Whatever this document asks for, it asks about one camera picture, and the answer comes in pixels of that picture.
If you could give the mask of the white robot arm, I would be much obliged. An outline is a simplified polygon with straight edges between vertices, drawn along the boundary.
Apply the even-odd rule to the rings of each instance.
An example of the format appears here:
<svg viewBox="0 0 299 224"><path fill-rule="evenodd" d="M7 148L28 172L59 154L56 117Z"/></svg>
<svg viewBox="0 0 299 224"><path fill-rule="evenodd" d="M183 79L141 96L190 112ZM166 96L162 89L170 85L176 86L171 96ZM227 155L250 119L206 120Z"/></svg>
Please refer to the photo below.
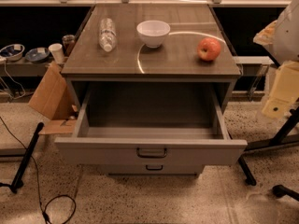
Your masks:
<svg viewBox="0 0 299 224"><path fill-rule="evenodd" d="M292 0L253 42L262 45L279 64L262 108L264 116L279 119L299 98L299 0Z"/></svg>

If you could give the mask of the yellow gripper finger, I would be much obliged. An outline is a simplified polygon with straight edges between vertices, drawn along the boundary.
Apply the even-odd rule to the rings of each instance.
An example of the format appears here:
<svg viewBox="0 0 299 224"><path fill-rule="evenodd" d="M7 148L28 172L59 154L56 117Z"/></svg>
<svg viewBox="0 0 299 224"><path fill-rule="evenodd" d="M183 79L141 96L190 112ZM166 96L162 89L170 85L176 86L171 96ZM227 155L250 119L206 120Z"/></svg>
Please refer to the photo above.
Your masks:
<svg viewBox="0 0 299 224"><path fill-rule="evenodd" d="M276 21L272 21L253 37L253 42L262 46L273 43Z"/></svg>
<svg viewBox="0 0 299 224"><path fill-rule="evenodd" d="M284 62L276 71L262 114L270 119L280 119L298 98L299 62Z"/></svg>

